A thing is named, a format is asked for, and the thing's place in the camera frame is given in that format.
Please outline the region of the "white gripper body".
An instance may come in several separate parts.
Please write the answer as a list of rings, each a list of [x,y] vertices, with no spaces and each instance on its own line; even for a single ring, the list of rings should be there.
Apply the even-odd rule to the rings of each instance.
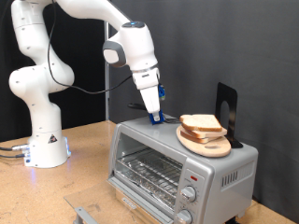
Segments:
[[[160,111],[158,84],[160,71],[157,67],[148,71],[134,72],[133,80],[136,88],[140,91],[143,102],[149,113]]]

